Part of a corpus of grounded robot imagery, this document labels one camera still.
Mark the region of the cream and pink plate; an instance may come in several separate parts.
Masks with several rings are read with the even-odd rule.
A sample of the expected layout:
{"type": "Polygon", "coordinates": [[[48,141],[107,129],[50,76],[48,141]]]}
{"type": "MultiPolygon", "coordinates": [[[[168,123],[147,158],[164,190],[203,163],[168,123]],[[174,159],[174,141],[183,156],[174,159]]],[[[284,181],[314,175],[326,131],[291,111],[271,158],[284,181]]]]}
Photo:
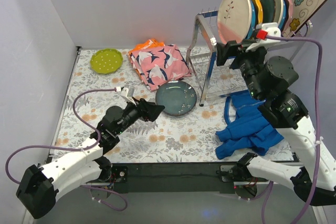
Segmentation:
{"type": "Polygon", "coordinates": [[[250,0],[222,0],[218,15],[218,34],[222,43],[246,38],[251,24],[252,10],[250,0]]]}

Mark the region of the blue polka dot plate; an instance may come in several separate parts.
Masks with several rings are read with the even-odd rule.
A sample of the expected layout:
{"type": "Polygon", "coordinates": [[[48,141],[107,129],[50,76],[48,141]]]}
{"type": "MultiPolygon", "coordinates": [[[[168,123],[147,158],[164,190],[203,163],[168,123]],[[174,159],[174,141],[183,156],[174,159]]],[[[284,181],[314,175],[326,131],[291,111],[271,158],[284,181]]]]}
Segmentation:
{"type": "Polygon", "coordinates": [[[250,4],[251,4],[251,23],[250,23],[249,31],[245,39],[250,39],[252,37],[252,34],[256,26],[256,12],[255,12],[255,7],[254,7],[252,0],[250,0],[250,4]]]}

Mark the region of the yellow polka dot plate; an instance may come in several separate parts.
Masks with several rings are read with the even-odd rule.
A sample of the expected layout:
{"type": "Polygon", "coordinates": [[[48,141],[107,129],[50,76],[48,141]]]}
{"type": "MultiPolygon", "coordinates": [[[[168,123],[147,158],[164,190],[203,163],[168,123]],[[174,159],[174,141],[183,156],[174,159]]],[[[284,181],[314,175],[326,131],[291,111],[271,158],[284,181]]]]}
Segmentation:
{"type": "Polygon", "coordinates": [[[256,24],[261,24],[263,22],[263,17],[264,17],[262,4],[260,0],[251,0],[251,1],[255,7],[256,18],[257,18],[256,24]]]}

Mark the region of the green polka dot plate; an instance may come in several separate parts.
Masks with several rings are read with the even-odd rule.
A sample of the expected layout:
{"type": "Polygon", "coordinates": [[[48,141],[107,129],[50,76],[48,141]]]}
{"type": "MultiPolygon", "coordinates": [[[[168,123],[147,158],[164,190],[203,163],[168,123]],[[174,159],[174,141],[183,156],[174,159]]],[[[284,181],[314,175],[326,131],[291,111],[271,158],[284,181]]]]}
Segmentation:
{"type": "Polygon", "coordinates": [[[116,49],[98,50],[90,59],[91,69],[98,74],[116,72],[123,63],[122,53],[116,49]]]}

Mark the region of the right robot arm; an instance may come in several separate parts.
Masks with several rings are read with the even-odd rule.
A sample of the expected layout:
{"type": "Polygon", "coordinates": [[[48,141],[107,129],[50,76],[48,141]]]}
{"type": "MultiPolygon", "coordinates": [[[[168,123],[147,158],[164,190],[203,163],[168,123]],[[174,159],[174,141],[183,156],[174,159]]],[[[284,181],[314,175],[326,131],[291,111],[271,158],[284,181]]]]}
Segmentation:
{"type": "Polygon", "coordinates": [[[265,47],[250,51],[247,50],[249,45],[249,40],[217,44],[216,64],[222,66],[227,59],[234,60],[230,68],[241,71],[254,99],[264,101],[258,110],[287,140],[303,166],[275,163],[248,152],[221,175],[232,181],[264,178],[292,189],[302,201],[308,201],[312,206],[335,205],[335,159],[323,143],[316,143],[317,128],[313,126],[307,108],[288,89],[299,75],[289,59],[273,56],[265,60],[265,47]]]}

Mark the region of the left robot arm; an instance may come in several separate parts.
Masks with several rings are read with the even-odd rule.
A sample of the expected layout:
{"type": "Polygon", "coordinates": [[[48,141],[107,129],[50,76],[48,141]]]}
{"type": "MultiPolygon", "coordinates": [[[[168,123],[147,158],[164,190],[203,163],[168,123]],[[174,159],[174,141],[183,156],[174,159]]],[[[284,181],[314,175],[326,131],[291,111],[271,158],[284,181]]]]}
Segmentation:
{"type": "Polygon", "coordinates": [[[28,167],[19,183],[17,198],[33,218],[46,215],[62,196],[81,185],[98,180],[106,182],[112,170],[105,153],[119,142],[119,135],[138,119],[154,122],[165,109],[163,105],[145,99],[127,102],[123,109],[111,106],[79,151],[70,152],[57,160],[37,167],[28,167]]]}

